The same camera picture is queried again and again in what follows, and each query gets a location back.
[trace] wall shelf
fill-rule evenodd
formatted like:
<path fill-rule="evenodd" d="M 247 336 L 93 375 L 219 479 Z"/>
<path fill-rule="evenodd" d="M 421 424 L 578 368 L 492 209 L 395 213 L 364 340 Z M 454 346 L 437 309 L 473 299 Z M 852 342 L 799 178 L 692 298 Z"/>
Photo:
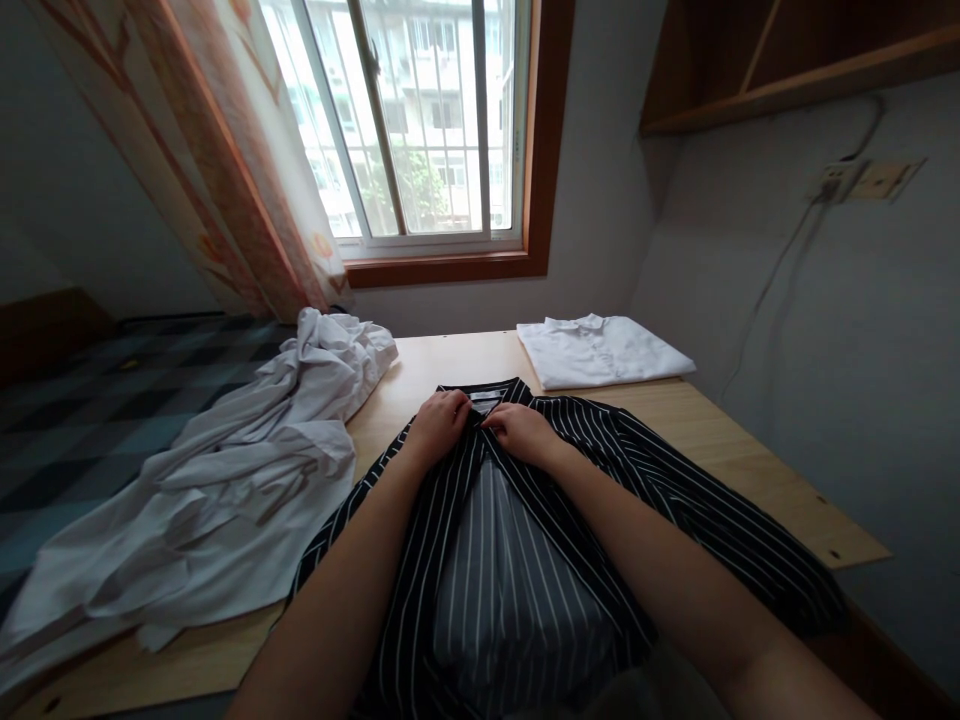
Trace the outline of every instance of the wall shelf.
<path fill-rule="evenodd" d="M 956 0 L 670 0 L 640 130 L 705 130 L 956 69 Z"/>

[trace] crumpled white shirt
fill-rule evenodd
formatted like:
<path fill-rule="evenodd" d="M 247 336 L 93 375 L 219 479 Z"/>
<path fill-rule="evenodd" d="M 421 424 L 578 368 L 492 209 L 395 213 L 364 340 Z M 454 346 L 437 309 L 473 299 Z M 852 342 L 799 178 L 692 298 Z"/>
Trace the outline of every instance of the crumpled white shirt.
<path fill-rule="evenodd" d="M 627 317 L 517 325 L 544 390 L 602 387 L 696 372 L 693 360 Z"/>
<path fill-rule="evenodd" d="M 40 549 L 0 630 L 0 693 L 130 627 L 157 650 L 285 597 L 350 491 L 344 423 L 396 357 L 384 328 L 304 309 L 254 382 Z"/>

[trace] bed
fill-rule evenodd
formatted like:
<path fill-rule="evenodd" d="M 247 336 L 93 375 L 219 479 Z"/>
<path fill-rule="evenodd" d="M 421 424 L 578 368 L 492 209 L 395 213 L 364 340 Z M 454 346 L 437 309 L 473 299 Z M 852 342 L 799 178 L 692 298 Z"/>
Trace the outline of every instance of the bed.
<path fill-rule="evenodd" d="M 46 540 L 123 489 L 295 332 L 252 318 L 128 323 L 0 392 L 0 618 Z"/>

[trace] wall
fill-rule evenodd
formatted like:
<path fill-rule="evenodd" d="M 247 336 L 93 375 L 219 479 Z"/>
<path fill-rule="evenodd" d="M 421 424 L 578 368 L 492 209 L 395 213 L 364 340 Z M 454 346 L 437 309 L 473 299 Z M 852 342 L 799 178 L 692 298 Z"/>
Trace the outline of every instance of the wall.
<path fill-rule="evenodd" d="M 841 583 L 960 699 L 960 74 L 885 97 L 865 156 L 927 164 L 895 204 L 832 207 L 800 236 L 724 409 L 896 555 Z M 855 98 L 686 140 L 631 314 L 695 359 L 710 398 L 807 184 L 871 110 Z"/>
<path fill-rule="evenodd" d="M 218 310 L 21 2 L 0 69 L 0 213 L 116 318 Z"/>
<path fill-rule="evenodd" d="M 12 219 L 0 215 L 0 305 L 71 285 Z"/>
<path fill-rule="evenodd" d="M 669 162 L 657 162 L 648 177 L 636 139 L 664 7 L 577 3 L 549 275 L 358 291 L 360 317 L 403 337 L 626 310 L 669 173 Z"/>

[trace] person's left hand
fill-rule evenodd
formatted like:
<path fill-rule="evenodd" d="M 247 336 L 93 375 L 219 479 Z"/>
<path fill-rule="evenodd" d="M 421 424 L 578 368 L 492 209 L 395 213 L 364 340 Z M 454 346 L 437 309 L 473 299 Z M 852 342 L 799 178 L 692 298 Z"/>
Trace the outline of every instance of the person's left hand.
<path fill-rule="evenodd" d="M 400 453 L 426 472 L 456 445 L 471 407 L 462 390 L 434 393 L 420 406 Z"/>

